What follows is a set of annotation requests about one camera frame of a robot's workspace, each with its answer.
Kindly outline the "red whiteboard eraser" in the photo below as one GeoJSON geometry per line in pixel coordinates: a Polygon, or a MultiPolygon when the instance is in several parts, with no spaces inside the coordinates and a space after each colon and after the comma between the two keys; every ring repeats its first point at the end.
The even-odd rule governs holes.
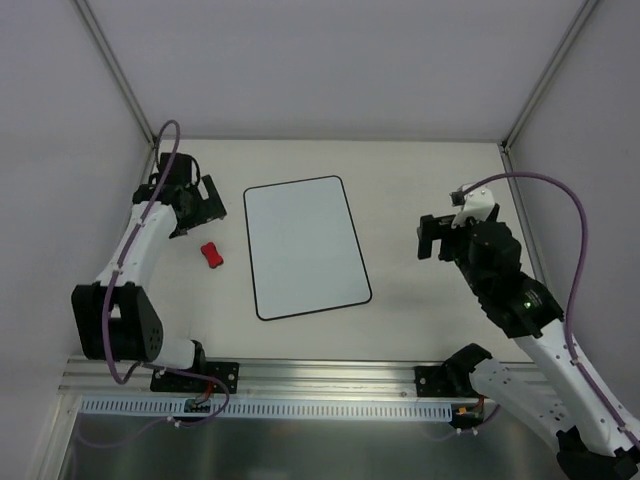
{"type": "Polygon", "coordinates": [[[200,251],[210,269],[216,269],[224,264],[224,259],[213,242],[202,245],[200,251]]]}

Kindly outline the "white whiteboard black frame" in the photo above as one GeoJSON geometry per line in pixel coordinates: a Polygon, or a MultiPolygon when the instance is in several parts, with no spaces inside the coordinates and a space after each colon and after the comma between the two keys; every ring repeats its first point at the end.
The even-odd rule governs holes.
{"type": "Polygon", "coordinates": [[[257,317],[281,320],[373,298],[342,179],[254,186],[243,193],[257,317]]]}

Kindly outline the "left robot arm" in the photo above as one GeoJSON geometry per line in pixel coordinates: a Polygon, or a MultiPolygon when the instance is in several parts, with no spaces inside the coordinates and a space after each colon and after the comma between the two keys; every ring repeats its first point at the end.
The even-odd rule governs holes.
{"type": "Polygon", "coordinates": [[[221,220],[226,208],[210,176],[188,154],[164,152],[159,169],[132,197],[129,223],[107,266],[77,285],[72,310],[84,356],[114,366],[152,365],[187,391],[202,388],[208,367],[202,344],[167,331],[146,292],[166,243],[221,220]]]}

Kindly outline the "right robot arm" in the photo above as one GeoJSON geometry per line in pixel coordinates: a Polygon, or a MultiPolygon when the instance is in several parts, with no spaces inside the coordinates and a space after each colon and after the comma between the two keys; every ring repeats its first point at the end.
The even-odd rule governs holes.
{"type": "Polygon", "coordinates": [[[515,378],[490,352],[471,343],[429,377],[459,396],[497,402],[552,449],[570,479],[631,479],[639,472],[639,422],[598,379],[549,290],[525,274],[521,244],[491,210],[484,221],[458,226],[454,216],[421,217],[419,259],[431,256],[460,270],[482,311],[526,353],[556,396],[549,398],[515,378]]]}

